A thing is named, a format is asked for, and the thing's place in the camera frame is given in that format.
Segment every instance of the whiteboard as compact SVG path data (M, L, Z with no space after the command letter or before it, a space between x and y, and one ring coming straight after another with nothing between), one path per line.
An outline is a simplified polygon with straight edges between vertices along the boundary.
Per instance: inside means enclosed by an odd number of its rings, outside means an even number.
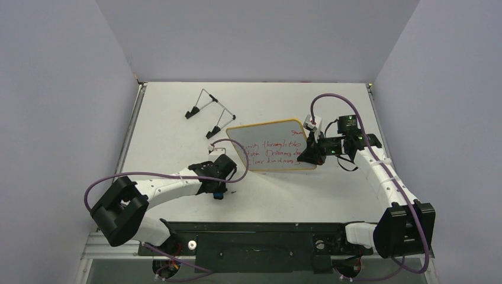
M280 120L229 127L227 136L244 146L249 157L249 170L313 170L316 165L298 162L307 148L307 137L299 120ZM246 164L243 150L234 145L240 160Z

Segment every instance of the gray wall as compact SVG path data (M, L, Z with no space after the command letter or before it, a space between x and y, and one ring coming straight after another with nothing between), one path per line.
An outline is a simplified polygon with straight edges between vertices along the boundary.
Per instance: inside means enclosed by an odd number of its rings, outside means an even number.
M0 282L73 283L137 84L93 0L3 0L0 38Z
M398 173L437 211L443 283L500 283L502 1L421 0L375 81Z
M144 81L373 82L419 0L97 0Z

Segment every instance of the table surface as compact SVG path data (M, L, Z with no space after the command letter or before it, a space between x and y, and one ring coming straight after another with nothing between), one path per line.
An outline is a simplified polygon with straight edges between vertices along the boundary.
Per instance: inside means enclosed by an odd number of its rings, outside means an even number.
M357 107L366 132L382 141L365 84L149 82L123 172L175 173L207 160L208 143L227 137L223 129L212 139L205 138L221 114L217 104L185 119L202 88L237 116L229 126L288 118L304 121L315 96L338 93ZM200 103L207 101L203 94ZM339 99L322 98L317 101L314 114L323 118L325 127L338 116L353 112ZM330 129L330 135L337 135L336 125ZM218 146L227 149L227 155L237 163L235 177L240 176L244 165L235 149L229 142ZM378 222L384 211L361 171L345 172L335 157L328 157L326 164L316 170L249 172L244 180L228 184L227 188L223 200L215 200L209 194L185 196L152 208L147 215L168 221Z

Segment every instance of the white tabletop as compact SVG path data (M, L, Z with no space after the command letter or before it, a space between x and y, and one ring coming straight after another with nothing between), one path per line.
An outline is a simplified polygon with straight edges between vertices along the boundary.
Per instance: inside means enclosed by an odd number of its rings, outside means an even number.
M223 129L212 139L205 138L221 114L217 104L209 105L189 120L185 118L202 88L237 116L229 126L287 118L304 121L315 96L338 93L357 107L366 132L381 140L364 84L149 82L123 172L175 173L207 160L208 143L227 137ZM201 102L207 101L207 95L202 95ZM322 98L317 101L314 114L323 118L325 127L338 116L353 112L339 99ZM329 136L335 135L336 124L329 131ZM227 149L227 155L237 163L235 177L240 176L244 165L235 149L229 142L218 146ZM316 170L249 172L244 180L228 184L227 188L223 200L215 200L210 194L186 196L159 205L147 215L168 221L378 222L384 211L361 171L345 172L335 157L328 157L326 164Z

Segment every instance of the small whiteboard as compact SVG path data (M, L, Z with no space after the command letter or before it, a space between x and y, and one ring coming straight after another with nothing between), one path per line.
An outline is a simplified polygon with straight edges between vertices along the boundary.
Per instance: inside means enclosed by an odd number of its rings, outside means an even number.
M227 136L241 143L249 156L249 170L313 170L316 165L298 162L307 148L307 136L299 120L281 120L227 128ZM234 145L243 164L246 156Z

